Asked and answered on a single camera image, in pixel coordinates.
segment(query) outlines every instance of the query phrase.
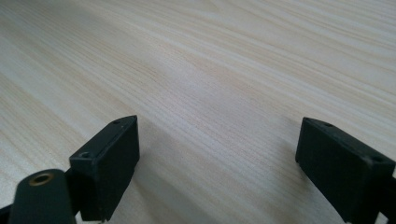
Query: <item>wood grain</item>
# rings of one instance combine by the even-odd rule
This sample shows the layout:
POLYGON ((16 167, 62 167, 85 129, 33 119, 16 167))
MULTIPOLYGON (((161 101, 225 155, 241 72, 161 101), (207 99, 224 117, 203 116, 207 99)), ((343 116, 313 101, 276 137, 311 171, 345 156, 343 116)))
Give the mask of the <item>wood grain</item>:
POLYGON ((343 223, 294 161, 303 117, 396 160, 396 4, 0 2, 0 206, 136 114, 109 223, 343 223))

